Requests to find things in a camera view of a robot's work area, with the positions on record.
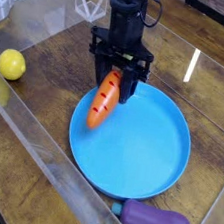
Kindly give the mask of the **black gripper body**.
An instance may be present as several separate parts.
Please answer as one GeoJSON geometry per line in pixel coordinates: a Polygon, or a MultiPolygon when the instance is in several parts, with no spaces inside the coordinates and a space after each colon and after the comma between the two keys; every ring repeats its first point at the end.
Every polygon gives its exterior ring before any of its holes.
{"type": "MultiPolygon", "coordinates": [[[[159,0],[153,0],[161,6],[159,0]]],[[[138,79],[147,80],[152,53],[142,44],[145,27],[157,25],[145,21],[148,0],[110,0],[110,28],[93,26],[92,42],[89,51],[96,55],[109,57],[112,66],[124,69],[133,67],[138,72],[138,79]]]]}

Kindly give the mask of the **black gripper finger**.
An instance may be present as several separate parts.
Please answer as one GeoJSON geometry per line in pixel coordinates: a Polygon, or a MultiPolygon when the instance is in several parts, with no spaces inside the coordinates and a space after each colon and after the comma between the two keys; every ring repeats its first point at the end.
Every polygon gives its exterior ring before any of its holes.
{"type": "Polygon", "coordinates": [[[138,82],[138,72],[135,68],[126,66],[123,69],[122,80],[120,81],[119,103],[125,104],[129,97],[134,95],[138,82]]]}
{"type": "Polygon", "coordinates": [[[95,74],[96,83],[98,86],[101,85],[107,74],[111,71],[112,64],[109,57],[105,55],[95,55],[95,74]]]}

